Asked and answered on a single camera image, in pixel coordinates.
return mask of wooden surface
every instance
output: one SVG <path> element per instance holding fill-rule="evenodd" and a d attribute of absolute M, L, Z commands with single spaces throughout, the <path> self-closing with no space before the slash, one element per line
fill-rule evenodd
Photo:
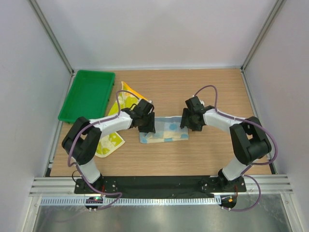
<path fill-rule="evenodd" d="M 180 116 L 184 101 L 204 85 L 218 88 L 218 109 L 249 117 L 253 115 L 247 92 L 237 69 L 230 70 L 154 70 L 116 71 L 108 113 L 121 89 L 121 81 L 152 100 L 156 116 Z M 213 105 L 214 90 L 199 93 L 205 105 Z M 63 124 L 51 176 L 70 176 L 75 167 L 67 166 L 68 155 L 61 147 L 70 129 Z M 141 144 L 138 129 L 120 131 L 125 144 L 106 158 L 95 157 L 102 175 L 213 175 L 234 157 L 230 135 L 217 128 L 204 126 L 202 132 L 189 131 L 189 140 L 159 144 Z M 269 166 L 255 166 L 249 174 L 270 174 Z"/>

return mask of white wall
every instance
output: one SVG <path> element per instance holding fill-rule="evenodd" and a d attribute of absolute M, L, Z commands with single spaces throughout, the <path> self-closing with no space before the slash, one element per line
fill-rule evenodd
<path fill-rule="evenodd" d="M 75 69 L 241 66 L 275 0 L 38 0 Z"/>
<path fill-rule="evenodd" d="M 287 173 L 309 218 L 309 1 L 287 1 L 246 70 L 257 111 L 277 138 Z"/>
<path fill-rule="evenodd" d="M 0 1 L 0 231 L 42 176 L 70 74 L 26 0 Z"/>

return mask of plastic tray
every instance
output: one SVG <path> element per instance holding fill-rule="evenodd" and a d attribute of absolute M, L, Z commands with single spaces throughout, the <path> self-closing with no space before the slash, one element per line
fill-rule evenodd
<path fill-rule="evenodd" d="M 113 72 L 79 70 L 65 99 L 58 119 L 74 123 L 103 117 L 115 82 Z"/>

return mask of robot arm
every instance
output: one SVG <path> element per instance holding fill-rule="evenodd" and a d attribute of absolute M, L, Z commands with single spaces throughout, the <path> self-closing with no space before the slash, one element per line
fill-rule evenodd
<path fill-rule="evenodd" d="M 78 168 L 81 170 L 87 181 L 96 189 L 102 186 L 103 177 L 96 167 L 94 155 L 99 143 L 100 138 L 109 135 L 119 130 L 126 130 L 133 127 L 138 127 L 140 132 L 155 132 L 155 113 L 153 112 L 154 106 L 141 99 L 139 103 L 133 108 L 122 109 L 117 116 L 111 115 L 100 119 L 87 120 L 80 117 L 73 124 L 67 136 L 62 142 L 62 147 L 67 153 L 70 152 L 73 141 L 77 134 L 87 125 L 91 126 L 83 135 L 86 137 L 78 138 L 75 147 L 73 148 L 72 158 L 77 163 Z"/>
<path fill-rule="evenodd" d="M 190 98 L 185 103 L 188 108 L 183 109 L 181 128 L 186 126 L 193 131 L 202 131 L 202 127 L 208 125 L 231 135 L 235 158 L 219 171 L 221 185 L 228 185 L 239 178 L 253 162 L 271 151 L 271 145 L 265 132 L 244 122 L 245 118 L 237 117 L 236 119 L 232 115 L 216 111 L 213 106 L 204 107 L 203 102 L 197 96 Z M 256 117 L 247 118 L 246 121 L 261 125 Z"/>

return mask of purple cable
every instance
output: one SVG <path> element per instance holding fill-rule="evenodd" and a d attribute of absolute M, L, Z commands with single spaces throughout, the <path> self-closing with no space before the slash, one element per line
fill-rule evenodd
<path fill-rule="evenodd" d="M 257 188 L 259 189 L 259 196 L 258 196 L 256 202 L 255 202 L 253 205 L 251 205 L 250 207 L 245 208 L 245 209 L 230 209 L 230 208 L 227 208 L 227 207 L 223 207 L 223 209 L 226 209 L 226 210 L 228 210 L 228 211 L 233 211 L 233 212 L 245 212 L 245 211 L 247 211 L 247 210 L 250 210 L 250 209 L 256 207 L 257 204 L 259 204 L 259 202 L 260 202 L 260 200 L 261 200 L 261 195 L 262 195 L 260 185 L 258 184 L 258 182 L 256 181 L 256 179 L 254 179 L 252 176 L 249 176 L 249 175 L 243 175 L 243 176 L 252 179 L 252 180 L 256 183 Z"/>
<path fill-rule="evenodd" d="M 230 115 L 226 115 L 222 112 L 220 112 L 218 109 L 217 109 L 217 102 L 218 102 L 218 90 L 216 88 L 216 86 L 214 85 L 208 85 L 208 86 L 204 86 L 202 87 L 201 89 L 199 89 L 196 94 L 194 96 L 196 96 L 201 90 L 205 89 L 205 88 L 208 88 L 208 87 L 213 87 L 215 93 L 216 93 L 216 97 L 215 97 L 215 100 L 214 100 L 214 109 L 215 111 L 217 112 L 217 114 L 223 116 L 223 117 L 226 117 L 226 118 L 229 118 L 229 119 L 233 119 L 233 120 L 238 120 L 238 121 L 241 121 L 241 122 L 246 122 L 248 124 L 251 124 L 251 125 L 254 125 L 256 126 L 257 128 L 261 129 L 262 131 L 264 131 L 268 136 L 269 138 L 272 140 L 273 144 L 274 144 L 274 150 L 275 150 L 275 154 L 273 156 L 273 158 L 271 160 L 269 160 L 268 162 L 264 162 L 264 163 L 252 163 L 250 166 L 248 166 L 243 172 L 242 174 L 244 174 L 247 170 L 249 170 L 251 168 L 252 165 L 268 165 L 268 164 L 271 164 L 273 163 L 273 161 L 277 158 L 277 155 L 278 155 L 278 145 L 277 145 L 277 142 L 275 140 L 275 138 L 270 134 L 270 132 L 268 130 L 266 130 L 265 128 L 263 128 L 262 126 L 254 123 L 254 122 L 251 122 L 251 121 L 248 121 L 248 120 L 245 120 L 245 119 L 242 119 L 242 118 L 238 118 L 238 117 L 232 117 Z"/>

